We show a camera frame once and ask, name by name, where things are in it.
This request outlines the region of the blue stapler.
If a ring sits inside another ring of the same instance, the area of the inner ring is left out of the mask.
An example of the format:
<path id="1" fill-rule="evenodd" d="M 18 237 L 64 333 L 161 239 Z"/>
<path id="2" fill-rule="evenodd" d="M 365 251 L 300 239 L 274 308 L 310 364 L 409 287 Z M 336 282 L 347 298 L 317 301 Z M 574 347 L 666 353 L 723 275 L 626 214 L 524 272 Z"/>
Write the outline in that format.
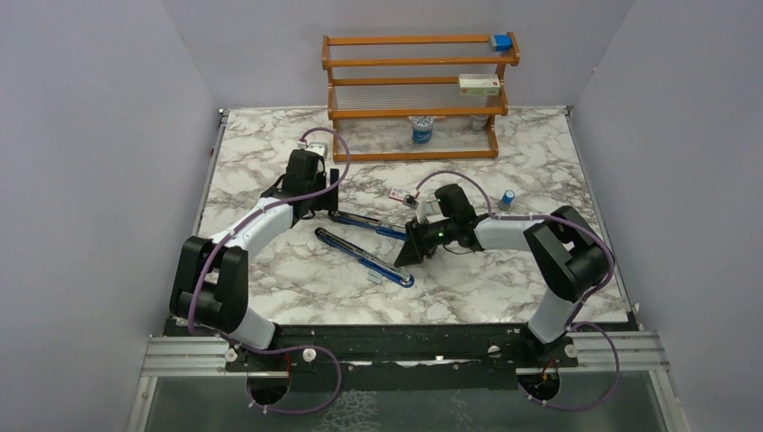
<path id="1" fill-rule="evenodd" d="M 406 239 L 405 228 L 390 222 L 339 210 L 328 213 L 328 217 L 335 224 L 369 230 L 377 237 L 399 241 Z M 395 283 L 402 288 L 411 288 L 415 284 L 415 277 L 412 273 L 403 268 L 396 267 L 384 255 L 380 256 L 377 246 L 371 247 L 369 241 L 362 240 L 358 243 L 357 237 L 342 236 L 323 227 L 315 228 L 314 235 L 324 244 L 347 254 L 369 272 L 377 272 L 383 279 L 389 282 Z"/>

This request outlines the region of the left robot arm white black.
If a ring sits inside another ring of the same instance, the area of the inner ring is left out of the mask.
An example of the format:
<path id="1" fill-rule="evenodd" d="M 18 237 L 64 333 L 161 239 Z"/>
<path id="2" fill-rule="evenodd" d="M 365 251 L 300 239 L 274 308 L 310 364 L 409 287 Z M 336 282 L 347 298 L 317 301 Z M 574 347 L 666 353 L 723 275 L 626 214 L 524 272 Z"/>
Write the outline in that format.
<path id="1" fill-rule="evenodd" d="M 276 367 L 283 346 L 274 339 L 277 325 L 248 306 L 249 264 L 298 221 L 334 210 L 338 179 L 338 169 L 326 169 L 324 151 L 295 149 L 284 174 L 244 217 L 211 238 L 191 236 L 183 243 L 170 313 L 248 346 L 248 356 L 259 368 Z"/>

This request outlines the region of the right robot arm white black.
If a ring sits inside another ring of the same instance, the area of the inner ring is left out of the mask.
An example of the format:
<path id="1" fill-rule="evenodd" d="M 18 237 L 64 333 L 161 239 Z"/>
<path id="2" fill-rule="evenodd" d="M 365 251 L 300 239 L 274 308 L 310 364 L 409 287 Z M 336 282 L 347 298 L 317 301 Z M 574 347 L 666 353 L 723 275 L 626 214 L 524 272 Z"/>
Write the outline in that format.
<path id="1" fill-rule="evenodd" d="M 529 365 L 543 365 L 554 356 L 554 343 L 565 335 L 584 295 L 609 276 L 614 264 L 611 253 L 570 206 L 531 220 L 499 220 L 478 214 L 457 184 L 437 189 L 435 202 L 443 219 L 407 222 L 406 239 L 394 265 L 419 265 L 451 243 L 473 252 L 531 253 L 547 289 L 520 332 L 519 354 Z"/>

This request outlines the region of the small blue capped cylinder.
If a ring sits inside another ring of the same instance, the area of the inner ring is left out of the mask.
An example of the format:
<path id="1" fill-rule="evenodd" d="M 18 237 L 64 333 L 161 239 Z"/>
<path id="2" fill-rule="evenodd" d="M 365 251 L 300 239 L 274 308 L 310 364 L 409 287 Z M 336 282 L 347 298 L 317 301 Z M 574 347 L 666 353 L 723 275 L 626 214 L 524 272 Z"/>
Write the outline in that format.
<path id="1" fill-rule="evenodd" d="M 498 208 L 502 212 L 508 212 L 513 204 L 516 194 L 513 190 L 506 190 L 498 201 Z"/>

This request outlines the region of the orange wooden shelf rack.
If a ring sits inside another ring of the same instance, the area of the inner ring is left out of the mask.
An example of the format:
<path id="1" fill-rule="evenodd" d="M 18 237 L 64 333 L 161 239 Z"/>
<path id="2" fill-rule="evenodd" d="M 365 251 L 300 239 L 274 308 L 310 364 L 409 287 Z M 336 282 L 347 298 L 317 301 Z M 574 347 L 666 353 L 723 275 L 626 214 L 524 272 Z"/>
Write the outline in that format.
<path id="1" fill-rule="evenodd" d="M 328 81 L 332 127 L 362 162 L 488 159 L 498 156 L 496 122 L 509 112 L 505 74 L 520 63 L 516 35 L 510 51 L 493 51 L 494 34 L 324 36 L 321 66 Z M 460 74 L 497 74 L 496 96 L 460 96 Z M 473 130 L 473 115 L 489 115 Z M 413 116 L 434 116 L 432 138 L 414 143 Z"/>

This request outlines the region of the blue white cup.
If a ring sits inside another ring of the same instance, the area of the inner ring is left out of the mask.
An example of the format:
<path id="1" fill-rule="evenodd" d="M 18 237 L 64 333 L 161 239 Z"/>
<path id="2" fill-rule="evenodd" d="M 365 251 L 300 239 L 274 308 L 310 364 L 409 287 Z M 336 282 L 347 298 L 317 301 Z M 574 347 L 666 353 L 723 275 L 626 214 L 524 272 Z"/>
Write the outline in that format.
<path id="1" fill-rule="evenodd" d="M 434 124 L 434 116 L 413 116 L 411 118 L 413 142 L 417 144 L 428 143 L 432 138 Z"/>

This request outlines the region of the white small jar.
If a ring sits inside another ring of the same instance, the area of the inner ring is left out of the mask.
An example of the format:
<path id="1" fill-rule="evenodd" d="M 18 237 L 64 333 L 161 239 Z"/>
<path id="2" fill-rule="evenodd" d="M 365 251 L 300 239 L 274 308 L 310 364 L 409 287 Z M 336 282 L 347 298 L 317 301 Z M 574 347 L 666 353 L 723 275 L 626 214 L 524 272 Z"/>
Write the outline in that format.
<path id="1" fill-rule="evenodd" d="M 483 131 L 487 128 L 489 115 L 473 115 L 471 117 L 471 128 L 475 131 Z"/>

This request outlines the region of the white green carton box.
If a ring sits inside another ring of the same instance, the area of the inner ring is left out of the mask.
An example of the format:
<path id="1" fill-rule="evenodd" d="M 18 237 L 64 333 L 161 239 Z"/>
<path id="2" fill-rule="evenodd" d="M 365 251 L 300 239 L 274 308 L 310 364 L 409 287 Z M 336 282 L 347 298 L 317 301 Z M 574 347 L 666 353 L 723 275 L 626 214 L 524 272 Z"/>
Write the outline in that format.
<path id="1" fill-rule="evenodd" d="M 496 96 L 501 90 L 497 74 L 460 74 L 457 84 L 460 96 Z"/>

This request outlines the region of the blue box on top shelf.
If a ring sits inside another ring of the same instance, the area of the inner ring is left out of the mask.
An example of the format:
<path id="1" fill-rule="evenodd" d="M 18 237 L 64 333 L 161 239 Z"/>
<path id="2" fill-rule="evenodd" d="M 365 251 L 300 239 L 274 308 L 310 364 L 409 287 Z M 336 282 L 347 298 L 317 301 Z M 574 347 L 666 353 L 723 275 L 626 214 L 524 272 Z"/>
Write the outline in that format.
<path id="1" fill-rule="evenodd" d="M 489 43 L 493 51 L 506 52 L 510 51 L 514 42 L 509 34 L 494 34 L 489 38 Z"/>

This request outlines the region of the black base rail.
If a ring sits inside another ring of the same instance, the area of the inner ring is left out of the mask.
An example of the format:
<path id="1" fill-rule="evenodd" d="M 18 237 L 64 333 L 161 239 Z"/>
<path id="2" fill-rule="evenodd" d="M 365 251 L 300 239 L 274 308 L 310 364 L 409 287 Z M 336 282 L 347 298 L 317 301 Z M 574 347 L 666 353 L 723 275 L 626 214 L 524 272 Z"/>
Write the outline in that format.
<path id="1" fill-rule="evenodd" d="M 657 333 L 625 324 L 579 328 L 531 354 L 517 324 L 287 325 L 279 352 L 255 354 L 172 327 L 148 342 L 144 378 L 235 378 L 257 391 L 513 390 L 563 374 L 667 371 Z"/>

